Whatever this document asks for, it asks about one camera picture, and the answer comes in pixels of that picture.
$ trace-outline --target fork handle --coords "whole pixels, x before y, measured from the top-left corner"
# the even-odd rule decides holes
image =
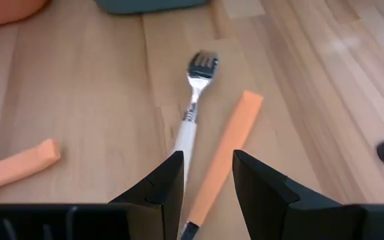
[[[191,121],[183,120],[180,125],[179,132],[177,134],[176,142],[174,144],[173,152],[183,151],[184,158],[184,190],[186,190],[187,174],[189,172],[189,166],[191,164],[193,144],[195,142],[195,134],[197,132],[197,124]]]

